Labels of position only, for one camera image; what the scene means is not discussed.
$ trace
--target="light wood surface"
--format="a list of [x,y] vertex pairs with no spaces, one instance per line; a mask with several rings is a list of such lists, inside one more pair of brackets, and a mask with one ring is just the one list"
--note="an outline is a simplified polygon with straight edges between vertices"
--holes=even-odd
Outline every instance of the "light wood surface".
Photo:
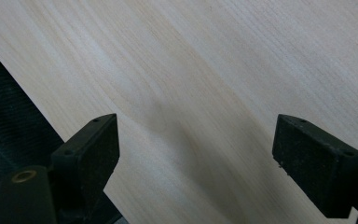
[[271,148],[279,113],[358,148],[358,1],[0,1],[0,61],[65,140],[117,113],[130,223],[354,223]]

